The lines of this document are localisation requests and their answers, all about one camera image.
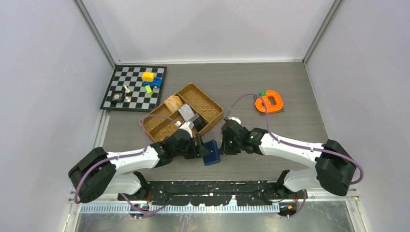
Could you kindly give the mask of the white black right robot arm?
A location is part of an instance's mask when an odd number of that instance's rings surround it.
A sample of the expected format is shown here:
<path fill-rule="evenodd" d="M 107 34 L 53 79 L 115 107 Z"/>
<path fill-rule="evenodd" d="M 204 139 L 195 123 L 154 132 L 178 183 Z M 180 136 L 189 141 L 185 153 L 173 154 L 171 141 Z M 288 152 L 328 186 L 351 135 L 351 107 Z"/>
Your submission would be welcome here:
<path fill-rule="evenodd" d="M 346 196 L 356 166 L 344 148 L 334 140 L 325 144 L 306 143 L 269 134 L 268 130 L 248 130 L 237 120 L 227 119 L 221 127 L 224 155 L 241 152 L 275 156 L 305 165 L 299 171 L 284 170 L 273 186 L 274 193 L 289 198 L 304 189 L 322 188 L 336 196 Z"/>

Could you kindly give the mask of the blue leather card holder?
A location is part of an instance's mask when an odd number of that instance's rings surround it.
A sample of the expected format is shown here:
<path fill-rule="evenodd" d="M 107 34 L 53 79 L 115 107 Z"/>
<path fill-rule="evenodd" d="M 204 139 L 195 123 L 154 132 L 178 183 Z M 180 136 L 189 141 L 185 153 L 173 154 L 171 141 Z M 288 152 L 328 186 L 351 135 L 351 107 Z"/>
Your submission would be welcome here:
<path fill-rule="evenodd" d="M 221 161 L 220 150 L 219 150 L 218 144 L 215 140 L 210 140 L 208 142 L 205 142 L 204 147 L 209 152 L 208 155 L 203 157 L 203 161 L 204 161 L 205 166 L 216 164 L 216 163 L 219 163 Z"/>

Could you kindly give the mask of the black VIP credit card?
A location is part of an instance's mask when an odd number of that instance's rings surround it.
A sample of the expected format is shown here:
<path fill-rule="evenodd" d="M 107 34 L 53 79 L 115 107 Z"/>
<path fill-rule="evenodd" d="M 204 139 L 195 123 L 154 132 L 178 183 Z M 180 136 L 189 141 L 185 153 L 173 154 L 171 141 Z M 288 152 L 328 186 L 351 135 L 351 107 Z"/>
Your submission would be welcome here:
<path fill-rule="evenodd" d="M 200 132 L 206 126 L 206 122 L 199 114 L 195 114 L 190 121 L 194 124 L 197 132 Z"/>

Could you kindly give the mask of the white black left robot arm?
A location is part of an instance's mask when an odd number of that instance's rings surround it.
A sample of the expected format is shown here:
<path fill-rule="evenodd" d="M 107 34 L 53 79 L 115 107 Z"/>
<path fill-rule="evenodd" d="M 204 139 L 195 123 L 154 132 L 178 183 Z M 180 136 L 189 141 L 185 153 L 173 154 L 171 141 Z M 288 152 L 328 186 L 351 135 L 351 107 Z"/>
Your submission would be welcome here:
<path fill-rule="evenodd" d="M 92 149 L 69 172 L 76 203 L 89 203 L 105 194 L 127 194 L 143 200 L 148 187 L 140 169 L 153 169 L 171 163 L 176 157 L 195 159 L 211 153 L 199 134 L 178 129 L 161 142 L 127 152 L 106 152 Z"/>

